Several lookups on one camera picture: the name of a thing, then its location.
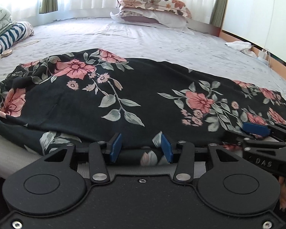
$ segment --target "black trim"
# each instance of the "black trim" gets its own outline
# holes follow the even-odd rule
[[[258,45],[256,45],[256,44],[254,44],[254,43],[250,42],[249,40],[244,39],[244,38],[242,38],[242,37],[240,37],[240,36],[237,36],[237,35],[235,35],[235,34],[232,34],[232,33],[230,33],[230,32],[227,32],[227,31],[225,31],[225,30],[222,30],[222,32],[224,32],[224,33],[226,33],[226,34],[228,34],[228,35],[230,35],[230,36],[233,36],[233,37],[235,37],[235,38],[237,38],[237,39],[239,39],[239,40],[241,40],[241,41],[249,42],[249,43],[251,43],[252,46],[254,46],[255,48],[257,48],[257,49],[259,49],[259,50],[262,50],[262,49],[263,49],[262,47],[260,47],[260,46],[258,46]],[[276,55],[274,55],[274,54],[272,54],[272,53],[270,53],[270,56],[271,56],[272,58],[274,58],[275,60],[279,61],[282,65],[284,65],[284,66],[286,67],[286,62],[285,62],[284,60],[280,59],[278,56],[276,56]]]

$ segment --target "stack of pillows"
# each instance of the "stack of pillows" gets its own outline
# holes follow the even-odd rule
[[[189,31],[185,18],[191,19],[191,12],[180,0],[118,0],[118,8],[111,18],[120,23]]]

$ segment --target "white bed sheet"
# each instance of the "white bed sheet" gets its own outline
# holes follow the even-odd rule
[[[0,60],[0,80],[20,63],[46,56],[102,48],[124,58],[168,61],[201,72],[278,90],[286,99],[286,81],[258,60],[227,47],[220,38],[169,28],[119,24],[110,18],[58,21],[34,28],[35,35],[19,43],[40,42],[14,50]],[[0,176],[7,177],[40,156],[0,136]]]

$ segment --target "striped blanket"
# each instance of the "striped blanket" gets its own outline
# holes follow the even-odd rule
[[[9,49],[15,42],[20,42],[34,34],[33,27],[28,22],[18,22],[10,30],[0,36],[0,54]]]

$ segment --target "metal bolt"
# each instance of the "metal bolt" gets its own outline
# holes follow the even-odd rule
[[[104,181],[106,180],[107,175],[104,173],[96,173],[92,176],[92,179],[95,181]]]
[[[272,227],[272,222],[271,221],[266,221],[263,224],[263,229],[270,229]]]
[[[22,224],[19,221],[13,221],[13,223],[11,224],[15,229],[21,229],[22,228]]]
[[[191,179],[191,176],[189,174],[186,173],[180,173],[178,175],[176,175],[176,179],[179,181],[187,181]]]
[[[147,180],[146,180],[146,179],[139,179],[138,182],[139,182],[139,183],[146,183]]]

